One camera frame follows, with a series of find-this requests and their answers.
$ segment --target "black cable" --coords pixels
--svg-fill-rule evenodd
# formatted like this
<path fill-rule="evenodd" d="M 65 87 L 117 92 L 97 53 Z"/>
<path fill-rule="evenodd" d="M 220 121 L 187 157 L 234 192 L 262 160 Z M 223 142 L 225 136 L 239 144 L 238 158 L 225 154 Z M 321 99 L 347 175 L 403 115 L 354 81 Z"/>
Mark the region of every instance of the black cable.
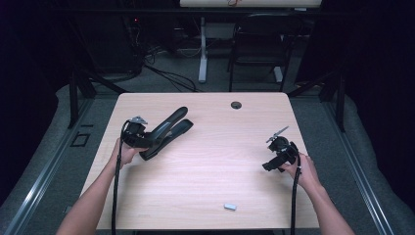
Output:
<path fill-rule="evenodd" d="M 114 179 L 114 197 L 113 197 L 113 214 L 112 214 L 112 221 L 111 221 L 111 230 L 112 234 L 116 235 L 115 231 L 115 225 L 116 225 L 116 196 L 118 194 L 118 177 L 119 177 L 119 168 L 121 164 L 121 154 L 122 154 L 122 135 L 124 133 L 125 126 L 130 123 L 129 120 L 127 120 L 121 129 L 121 134 L 119 135 L 119 148 L 118 148 L 118 155 L 116 156 L 116 167 L 115 167 L 115 179 Z"/>
<path fill-rule="evenodd" d="M 294 176 L 293 183 L 293 195 L 291 200 L 291 235 L 296 234 L 296 196 L 297 196 L 297 185 L 299 184 L 299 178 L 301 174 L 301 160 L 300 156 L 297 157 L 297 170 Z"/>
<path fill-rule="evenodd" d="M 196 84 L 191 79 L 189 79 L 188 77 L 185 77 L 185 76 L 177 74 L 177 73 L 169 72 L 169 71 L 159 70 L 159 69 L 150 67 L 148 65 L 144 65 L 144 68 L 147 68 L 148 70 L 153 71 L 153 72 L 157 73 L 158 75 L 164 77 L 165 79 L 170 81 L 171 84 L 173 84 L 176 87 L 176 89 L 180 92 L 181 92 L 181 90 L 176 85 L 181 86 L 183 88 L 186 88 L 186 89 L 188 89 L 192 92 L 202 92 L 202 90 L 198 89 L 196 87 Z M 185 79 L 188 83 L 190 83 L 190 85 L 182 82 L 181 80 L 179 80 L 179 78 Z"/>

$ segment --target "chair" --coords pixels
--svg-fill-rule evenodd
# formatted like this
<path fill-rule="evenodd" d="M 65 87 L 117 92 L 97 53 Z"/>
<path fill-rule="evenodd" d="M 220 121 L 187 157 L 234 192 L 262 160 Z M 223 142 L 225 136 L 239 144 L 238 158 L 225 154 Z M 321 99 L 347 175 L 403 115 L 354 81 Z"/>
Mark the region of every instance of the chair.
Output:
<path fill-rule="evenodd" d="M 234 66 L 284 68 L 281 92 L 284 87 L 294 42 L 302 30 L 300 18 L 289 14 L 251 14 L 242 17 L 233 33 L 229 58 L 229 92 L 234 82 Z"/>

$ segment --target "gray carpet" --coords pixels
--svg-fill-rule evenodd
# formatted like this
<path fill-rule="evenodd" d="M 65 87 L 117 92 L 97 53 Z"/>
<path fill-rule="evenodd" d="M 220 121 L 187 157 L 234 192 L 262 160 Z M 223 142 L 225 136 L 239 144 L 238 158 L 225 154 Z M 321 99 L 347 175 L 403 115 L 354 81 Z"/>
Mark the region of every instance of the gray carpet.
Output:
<path fill-rule="evenodd" d="M 159 53 L 152 66 L 190 77 L 198 88 L 205 92 L 227 91 L 227 60 L 221 55 L 223 53 L 219 50 L 209 51 L 207 83 L 205 84 L 197 82 L 199 56 L 185 57 L 180 53 L 177 55 Z M 298 55 L 293 58 L 288 84 L 285 88 L 286 92 L 296 88 L 294 77 L 300 63 L 300 51 Z M 252 74 L 258 75 L 259 71 L 241 69 L 237 74 L 240 79 L 246 79 L 252 77 Z M 273 79 L 272 74 L 263 73 L 261 76 L 263 79 Z M 94 85 L 99 94 L 92 101 L 76 130 L 79 131 L 79 134 L 88 135 L 89 139 L 84 147 L 65 148 L 62 153 L 63 160 L 57 165 L 56 172 L 47 185 L 47 190 L 42 195 L 40 202 L 35 205 L 33 213 L 27 216 L 27 223 L 22 224 L 20 229 L 22 234 L 54 234 L 65 216 L 66 206 L 71 206 L 79 196 L 116 101 L 116 94 L 113 91 L 99 83 Z M 177 89 L 170 81 L 147 69 L 143 69 L 139 76 L 119 82 L 117 85 L 131 92 L 188 92 L 185 89 Z M 320 103 L 316 97 L 318 90 L 319 88 L 316 87 L 301 97 L 291 99 L 308 154 L 314 158 L 322 183 L 356 234 L 379 234 L 374 218 L 365 203 L 365 198 L 362 197 L 350 171 L 342 140 L 336 127 L 331 123 L 332 117 L 327 113 L 328 104 Z M 58 146 L 66 138 L 69 124 L 68 88 L 64 87 L 57 95 L 60 98 L 60 106 L 53 123 L 20 182 L 1 207 L 1 234 L 4 234 L 8 228 L 10 229 L 11 222 L 21 209 L 24 198 L 28 195 L 38 175 L 50 159 L 54 158 Z M 80 99 L 80 103 L 88 104 L 88 101 L 83 100 L 81 96 Z M 360 123 L 353 102 L 349 99 L 346 99 L 345 112 L 347 139 L 358 156 L 364 174 L 379 199 L 393 233 L 413 233 L 415 230 L 414 213 L 392 192 L 388 182 L 377 170 L 376 156 L 371 148 L 370 140 Z M 97 234 L 108 233 L 109 231 L 97 232 Z M 298 229 L 297 233 L 319 234 L 319 231 L 318 229 Z"/>

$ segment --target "dark background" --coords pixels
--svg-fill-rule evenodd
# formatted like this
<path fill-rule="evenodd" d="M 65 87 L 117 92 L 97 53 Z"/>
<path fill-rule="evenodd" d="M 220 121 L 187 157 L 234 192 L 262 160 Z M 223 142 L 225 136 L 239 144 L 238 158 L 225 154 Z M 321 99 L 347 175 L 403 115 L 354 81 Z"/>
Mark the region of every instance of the dark background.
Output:
<path fill-rule="evenodd" d="M 116 6 L 112 1 L 100 3 L 106 2 L 109 7 Z M 411 149 L 415 130 L 411 92 L 415 87 L 414 4 L 408 0 L 372 2 L 323 2 L 322 12 L 361 11 L 363 15 L 351 22 L 317 21 L 297 81 L 313 80 L 344 66 L 346 94 L 357 106 L 378 168 L 396 195 L 415 211 L 415 176 L 410 171 L 415 164 Z M 177 6 L 177 1 L 168 4 Z M 96 72 L 139 73 L 140 50 L 128 43 L 128 34 L 122 30 L 124 21 L 95 19 L 101 24 L 91 28 L 85 18 L 75 19 L 80 25 L 75 28 L 87 37 L 81 41 L 76 38 L 79 34 L 68 33 L 73 25 L 50 17 L 46 9 L 51 6 L 49 2 L 28 0 L 1 2 L 0 94 L 5 108 L 1 121 L 1 203 L 40 143 L 57 109 L 55 92 L 69 83 L 75 65 Z M 174 50 L 169 40 L 172 24 L 152 33 L 167 49 Z M 117 38 L 103 41 L 92 36 L 97 34 L 91 30 L 112 30 Z M 99 50 L 103 46 L 100 43 L 106 43 L 110 50 Z M 114 54 L 115 48 L 123 60 L 109 61 L 100 54 Z"/>

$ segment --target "light wood tabletop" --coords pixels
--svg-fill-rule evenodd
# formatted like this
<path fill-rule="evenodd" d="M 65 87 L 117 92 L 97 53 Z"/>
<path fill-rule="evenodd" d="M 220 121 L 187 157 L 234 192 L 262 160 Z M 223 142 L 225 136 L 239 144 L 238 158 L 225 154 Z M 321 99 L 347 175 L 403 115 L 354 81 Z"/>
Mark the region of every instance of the light wood tabletop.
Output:
<path fill-rule="evenodd" d="M 319 8 L 321 0 L 180 0 L 181 7 Z"/>
<path fill-rule="evenodd" d="M 232 102 L 240 102 L 233 109 Z M 131 230 L 289 228 L 293 179 L 262 164 L 276 155 L 269 137 L 281 135 L 307 153 L 284 93 L 126 93 L 115 109 L 84 188 L 107 163 L 126 120 L 140 116 L 152 131 L 180 107 L 194 125 L 154 158 L 139 155 L 119 174 L 116 228 Z M 113 186 L 98 229 L 111 229 Z M 235 211 L 224 204 L 236 206 Z M 318 227 L 301 187 L 296 227 Z"/>

